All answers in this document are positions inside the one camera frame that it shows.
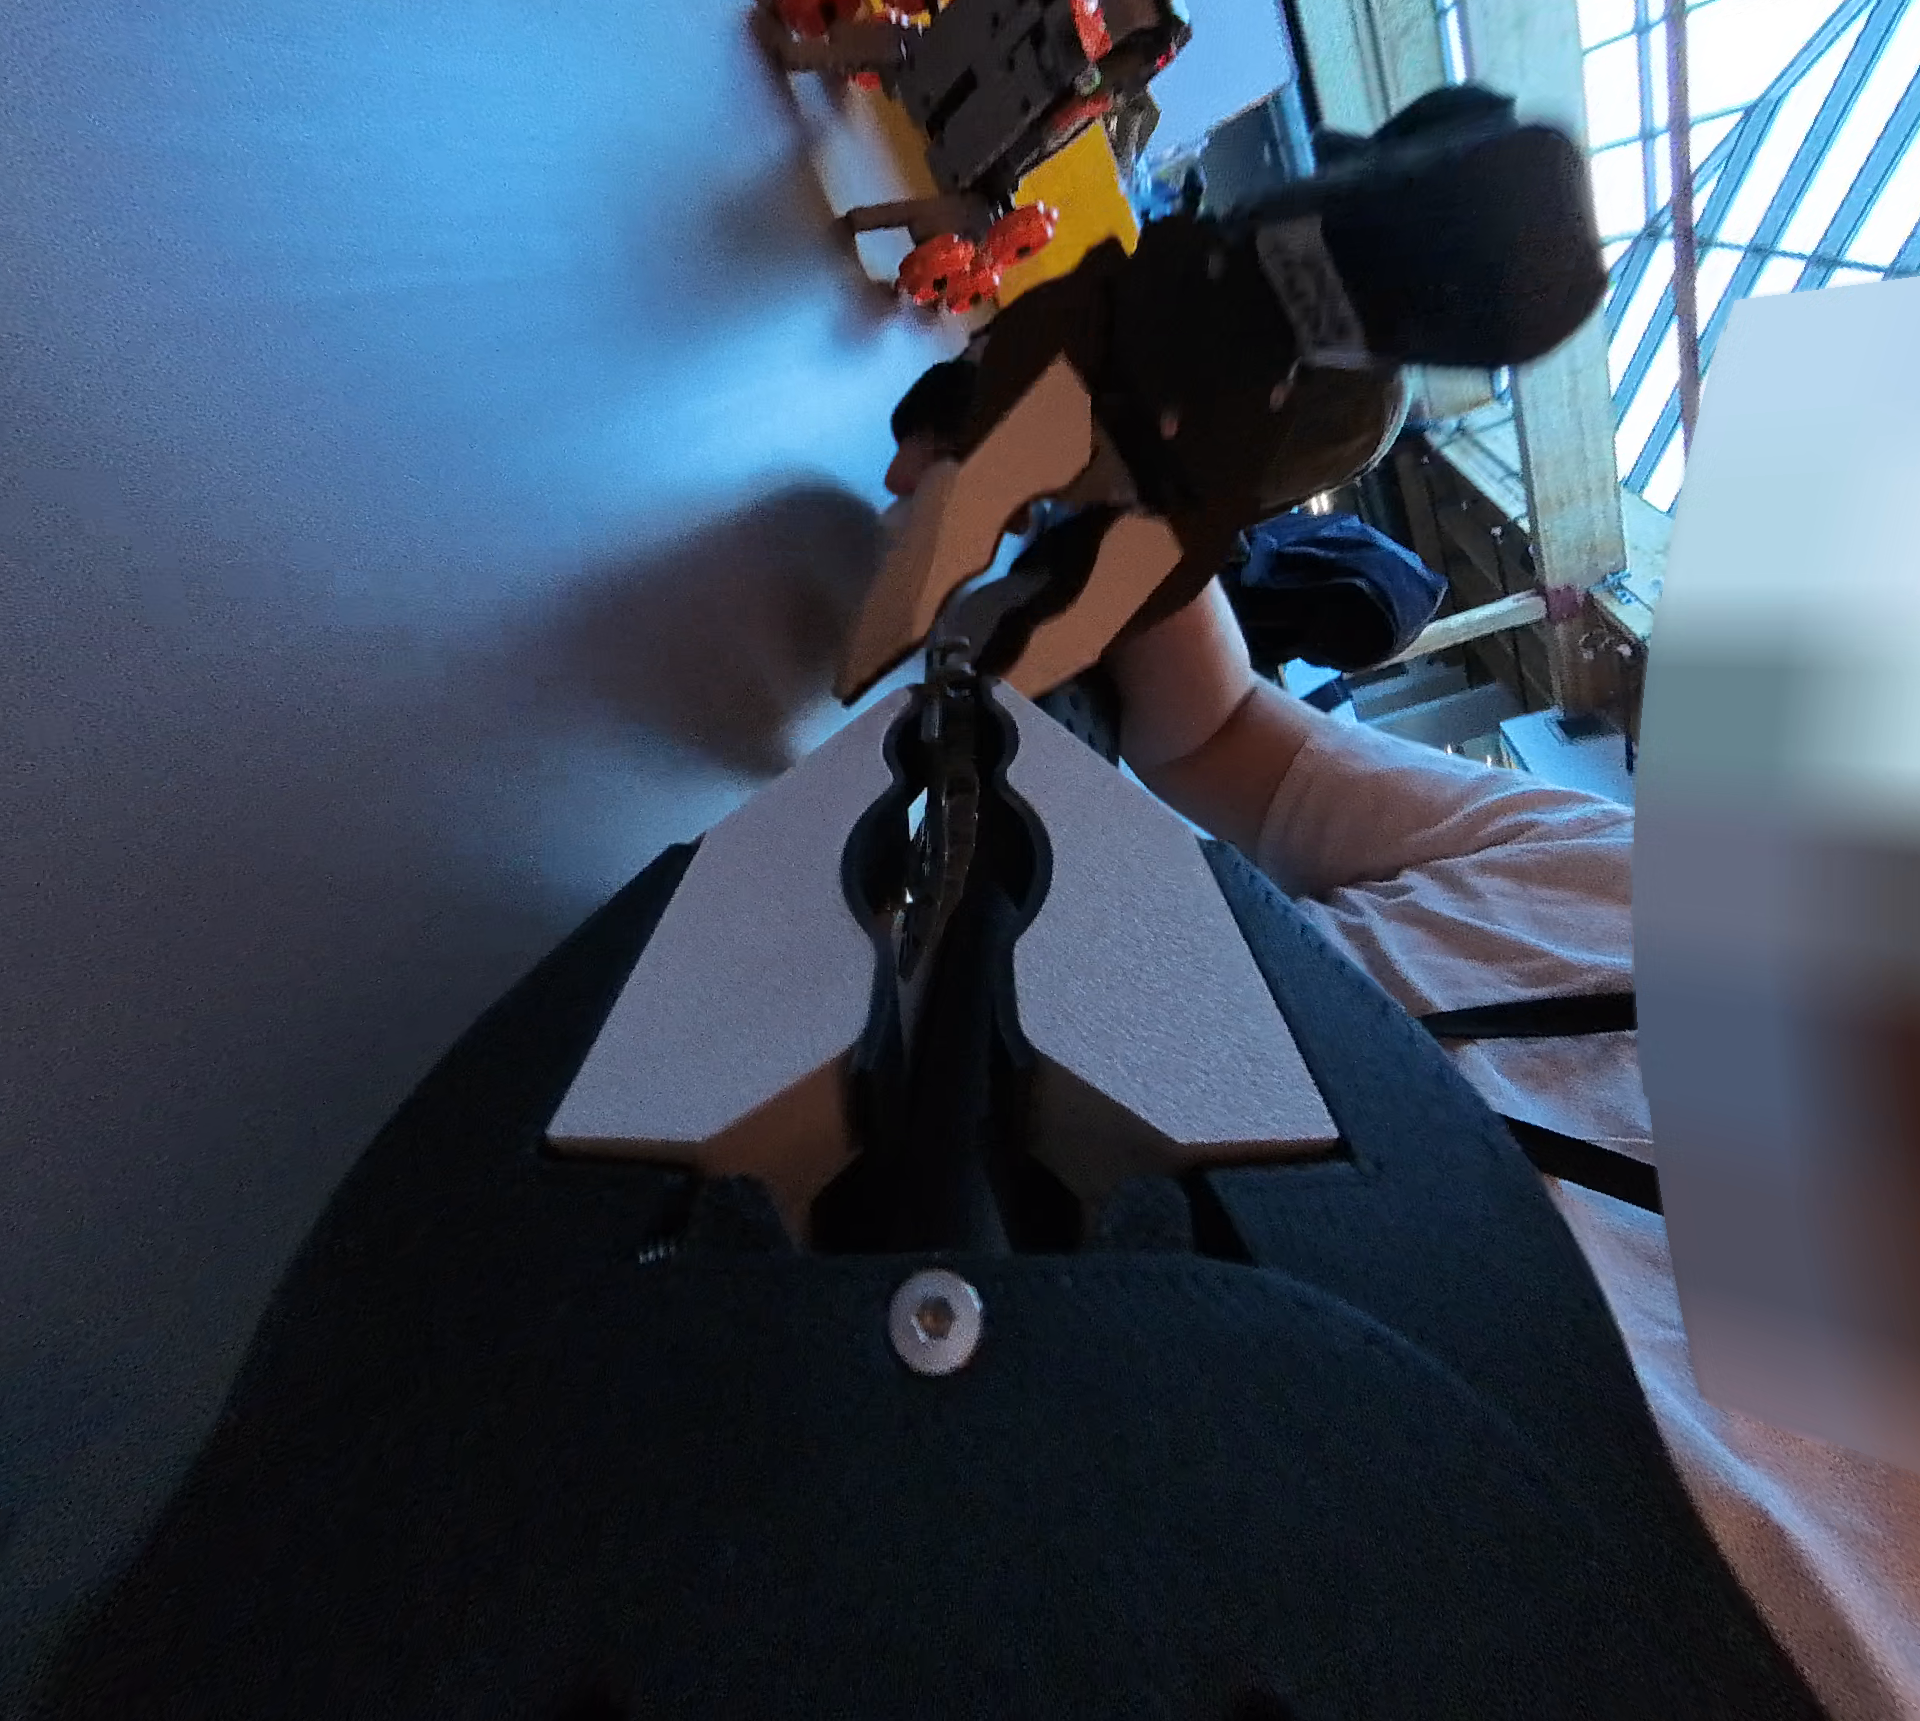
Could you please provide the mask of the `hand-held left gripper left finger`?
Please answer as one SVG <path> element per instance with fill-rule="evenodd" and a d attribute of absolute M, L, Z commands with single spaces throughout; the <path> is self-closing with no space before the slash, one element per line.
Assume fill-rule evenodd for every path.
<path fill-rule="evenodd" d="M 882 747 L 908 705 L 880 696 L 701 838 L 546 1124 L 557 1153 L 760 1181 L 808 1240 L 855 1155 L 846 1064 L 877 970 L 844 852 L 895 785 Z"/>

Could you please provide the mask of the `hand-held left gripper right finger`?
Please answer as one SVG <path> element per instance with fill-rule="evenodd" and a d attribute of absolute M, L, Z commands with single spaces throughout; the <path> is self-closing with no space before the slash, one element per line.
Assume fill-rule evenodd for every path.
<path fill-rule="evenodd" d="M 1071 1190 L 1332 1157 L 1339 1132 L 1198 835 L 1014 690 L 1047 888 L 1014 947 L 1031 1149 Z"/>

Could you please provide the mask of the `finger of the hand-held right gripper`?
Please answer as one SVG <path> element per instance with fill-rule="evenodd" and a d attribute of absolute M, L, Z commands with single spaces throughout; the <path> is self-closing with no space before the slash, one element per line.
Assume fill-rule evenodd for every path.
<path fill-rule="evenodd" d="M 1097 457 L 1092 395 L 1057 358 L 1018 392 L 960 461 L 939 461 L 897 505 L 882 558 L 846 630 L 833 696 L 850 705 L 915 650 L 960 642 L 974 673 L 1027 694 L 1092 663 L 1049 653 L 1047 637 L 1081 603 L 1106 545 L 1106 508 L 1076 508 L 1045 531 L 1021 571 L 970 585 L 994 565 L 1021 508 L 1067 492 Z"/>
<path fill-rule="evenodd" d="M 1051 524 L 997 582 L 990 676 L 1037 700 L 1097 666 L 1182 562 L 1142 508 L 1088 507 Z"/>

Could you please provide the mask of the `person's right forearm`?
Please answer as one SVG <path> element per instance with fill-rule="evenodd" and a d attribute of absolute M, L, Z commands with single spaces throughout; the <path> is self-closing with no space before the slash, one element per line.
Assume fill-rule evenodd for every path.
<path fill-rule="evenodd" d="M 1351 729 L 1252 666 L 1221 582 L 1104 655 L 1123 761 L 1175 812 L 1287 892 L 1340 883 Z"/>

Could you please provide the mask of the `grey desk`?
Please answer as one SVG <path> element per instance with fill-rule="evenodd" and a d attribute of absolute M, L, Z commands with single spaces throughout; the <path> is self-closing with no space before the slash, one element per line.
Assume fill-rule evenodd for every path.
<path fill-rule="evenodd" d="M 445 1051 L 824 700 L 939 338 L 746 0 L 5 0 L 5 1717 Z"/>

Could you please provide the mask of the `dark blue bag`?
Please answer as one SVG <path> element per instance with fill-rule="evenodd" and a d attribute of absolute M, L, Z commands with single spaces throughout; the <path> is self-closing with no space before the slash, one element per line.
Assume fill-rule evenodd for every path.
<path fill-rule="evenodd" d="M 1302 658 L 1337 673 L 1386 664 L 1432 625 L 1449 585 L 1351 513 L 1297 508 L 1250 529 L 1221 585 L 1260 673 Z"/>

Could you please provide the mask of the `grey orange toy robot chassis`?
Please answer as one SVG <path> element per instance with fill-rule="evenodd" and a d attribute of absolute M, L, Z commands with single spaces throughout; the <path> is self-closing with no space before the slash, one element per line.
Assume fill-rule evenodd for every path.
<path fill-rule="evenodd" d="M 869 86 L 912 125 L 931 194 L 843 222 L 908 234 L 895 291 L 955 317 L 1055 272 L 1040 171 L 1139 109 L 1192 33 L 1186 0 L 772 0 L 767 24 L 784 69 Z"/>

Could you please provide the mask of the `thin red rod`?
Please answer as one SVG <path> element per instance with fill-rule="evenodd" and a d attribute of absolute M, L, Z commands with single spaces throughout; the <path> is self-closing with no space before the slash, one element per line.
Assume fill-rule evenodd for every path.
<path fill-rule="evenodd" d="M 1682 461 L 1692 459 L 1695 428 L 1702 397 L 1701 358 L 1701 252 L 1696 215 L 1696 173 L 1692 151 L 1692 85 L 1689 0 L 1665 3 L 1666 33 L 1666 101 L 1668 101 L 1668 171 L 1671 171 L 1671 244 L 1672 244 L 1672 305 L 1677 326 L 1677 397 L 1679 437 Z"/>

